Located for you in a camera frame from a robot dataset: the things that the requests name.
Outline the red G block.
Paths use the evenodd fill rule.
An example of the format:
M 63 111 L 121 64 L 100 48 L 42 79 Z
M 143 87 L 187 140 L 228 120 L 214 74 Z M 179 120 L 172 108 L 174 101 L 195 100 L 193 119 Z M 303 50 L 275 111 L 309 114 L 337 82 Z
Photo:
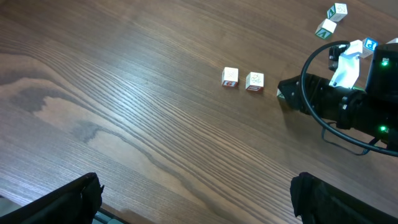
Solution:
M 239 81 L 239 70 L 237 68 L 225 67 L 221 76 L 223 86 L 236 87 Z

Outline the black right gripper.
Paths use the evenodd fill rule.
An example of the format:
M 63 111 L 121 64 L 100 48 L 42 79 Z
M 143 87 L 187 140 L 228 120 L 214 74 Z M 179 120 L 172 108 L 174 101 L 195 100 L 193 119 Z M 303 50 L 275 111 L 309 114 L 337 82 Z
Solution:
M 336 126 L 340 129 L 362 128 L 360 112 L 365 92 L 332 87 L 329 82 L 326 78 L 306 74 L 305 91 L 310 106 L 319 117 L 335 121 Z M 278 84 L 278 89 L 284 95 L 284 101 L 291 109 L 305 114 L 310 113 L 301 97 L 299 76 L 282 80 Z

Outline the red block with drawing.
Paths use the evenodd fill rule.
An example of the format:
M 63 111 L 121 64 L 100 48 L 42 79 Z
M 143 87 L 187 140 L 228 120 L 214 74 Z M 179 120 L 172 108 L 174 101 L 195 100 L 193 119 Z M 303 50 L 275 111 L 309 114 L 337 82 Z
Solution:
M 245 89 L 248 91 L 261 91 L 264 88 L 264 74 L 250 72 L 246 77 Z

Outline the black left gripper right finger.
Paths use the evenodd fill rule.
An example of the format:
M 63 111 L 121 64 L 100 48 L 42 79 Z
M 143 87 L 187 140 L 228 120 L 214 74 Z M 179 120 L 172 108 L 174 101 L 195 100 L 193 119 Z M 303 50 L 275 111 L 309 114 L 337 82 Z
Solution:
M 308 172 L 290 183 L 294 215 L 311 224 L 397 224 L 388 215 Z

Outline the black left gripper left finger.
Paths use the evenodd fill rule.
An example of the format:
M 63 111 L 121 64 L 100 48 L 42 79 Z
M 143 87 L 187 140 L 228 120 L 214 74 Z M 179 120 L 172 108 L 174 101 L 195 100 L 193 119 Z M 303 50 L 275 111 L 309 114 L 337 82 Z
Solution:
M 91 223 L 102 205 L 104 186 L 89 172 L 1 217 L 1 223 Z

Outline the green Z block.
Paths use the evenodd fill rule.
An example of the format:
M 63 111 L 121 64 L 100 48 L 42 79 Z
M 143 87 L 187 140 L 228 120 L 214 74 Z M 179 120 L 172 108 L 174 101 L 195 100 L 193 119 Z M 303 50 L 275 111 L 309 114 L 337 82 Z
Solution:
M 279 90 L 279 89 L 277 89 L 277 97 L 278 97 L 278 99 L 285 99 L 285 97 L 284 97 L 284 95 L 282 94 L 282 92 Z

